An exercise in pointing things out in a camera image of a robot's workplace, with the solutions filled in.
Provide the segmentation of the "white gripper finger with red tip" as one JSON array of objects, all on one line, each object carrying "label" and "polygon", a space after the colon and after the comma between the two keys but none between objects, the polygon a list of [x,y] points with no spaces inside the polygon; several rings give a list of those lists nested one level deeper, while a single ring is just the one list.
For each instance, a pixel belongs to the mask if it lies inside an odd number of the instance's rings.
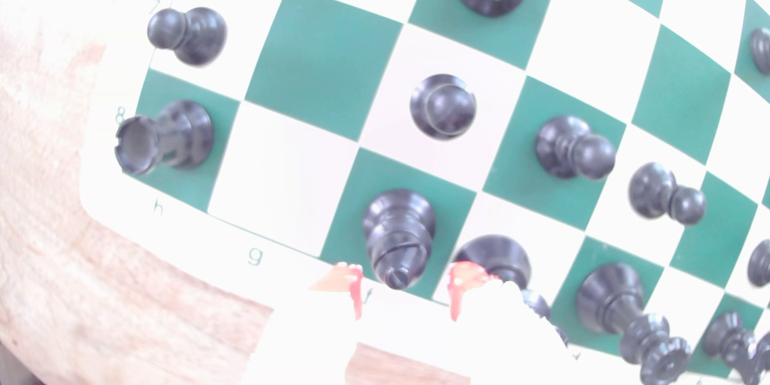
[{"label": "white gripper finger with red tip", "polygon": [[547,319],[504,282],[474,262],[448,272],[456,359],[471,384],[601,384],[574,360]]},{"label": "white gripper finger with red tip", "polygon": [[241,384],[344,384],[357,349],[362,266],[336,263],[266,323]]}]

